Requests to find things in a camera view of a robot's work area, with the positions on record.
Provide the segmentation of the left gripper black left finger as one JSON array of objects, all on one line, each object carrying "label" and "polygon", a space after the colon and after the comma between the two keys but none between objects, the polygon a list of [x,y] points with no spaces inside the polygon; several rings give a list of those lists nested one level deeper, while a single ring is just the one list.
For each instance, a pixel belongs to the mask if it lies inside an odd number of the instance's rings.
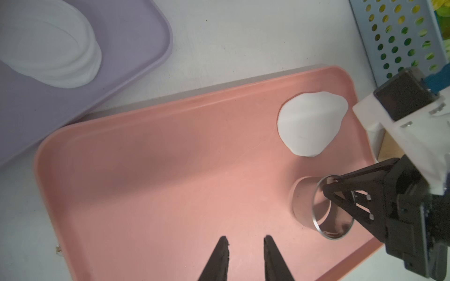
[{"label": "left gripper black left finger", "polygon": [[229,257],[229,242],[225,236],[222,236],[219,238],[198,281],[227,281]]}]

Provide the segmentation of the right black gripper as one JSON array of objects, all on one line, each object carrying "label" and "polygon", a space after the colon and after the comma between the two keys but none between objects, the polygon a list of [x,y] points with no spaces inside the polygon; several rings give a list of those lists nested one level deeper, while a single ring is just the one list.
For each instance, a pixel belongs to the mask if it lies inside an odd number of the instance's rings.
[{"label": "right black gripper", "polygon": [[422,277],[443,281],[450,247],[450,181],[442,195],[407,156],[326,179],[327,199],[347,212],[404,267]]}]

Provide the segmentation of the white dough piece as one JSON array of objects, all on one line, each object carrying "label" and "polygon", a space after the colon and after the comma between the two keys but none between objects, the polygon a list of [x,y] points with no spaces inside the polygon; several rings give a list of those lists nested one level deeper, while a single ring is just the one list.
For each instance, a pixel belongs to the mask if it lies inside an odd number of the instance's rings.
[{"label": "white dough piece", "polygon": [[344,97],[330,92],[300,94],[280,109],[279,137],[293,154],[316,157],[337,136],[348,109]]}]

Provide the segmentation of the wooden dough roller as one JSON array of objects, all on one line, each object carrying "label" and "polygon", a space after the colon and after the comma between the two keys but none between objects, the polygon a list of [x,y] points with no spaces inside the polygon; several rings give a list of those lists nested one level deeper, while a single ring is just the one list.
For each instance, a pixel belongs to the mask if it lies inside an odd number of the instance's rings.
[{"label": "wooden dough roller", "polygon": [[402,158],[405,155],[403,149],[394,138],[386,131],[377,156],[377,161],[382,162],[391,158]]}]

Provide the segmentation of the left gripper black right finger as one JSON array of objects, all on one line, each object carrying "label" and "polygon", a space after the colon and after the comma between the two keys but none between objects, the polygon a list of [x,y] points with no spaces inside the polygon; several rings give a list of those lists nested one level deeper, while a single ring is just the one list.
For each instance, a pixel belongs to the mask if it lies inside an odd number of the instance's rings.
[{"label": "left gripper black right finger", "polygon": [[264,238],[265,281],[294,281],[274,239],[270,235]]}]

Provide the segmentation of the pink tray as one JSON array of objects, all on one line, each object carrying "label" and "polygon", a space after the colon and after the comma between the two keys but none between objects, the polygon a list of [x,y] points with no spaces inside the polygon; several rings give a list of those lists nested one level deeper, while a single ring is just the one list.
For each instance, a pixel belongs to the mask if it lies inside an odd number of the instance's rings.
[{"label": "pink tray", "polygon": [[277,132],[291,98],[326,91],[357,103],[339,67],[292,74],[66,126],[46,138],[34,172],[75,281],[195,281],[220,237],[228,279],[264,279],[273,237],[298,281],[337,281],[381,247],[360,224],[332,241],[301,225],[291,194],[304,177],[374,163],[352,111],[314,158]]}]

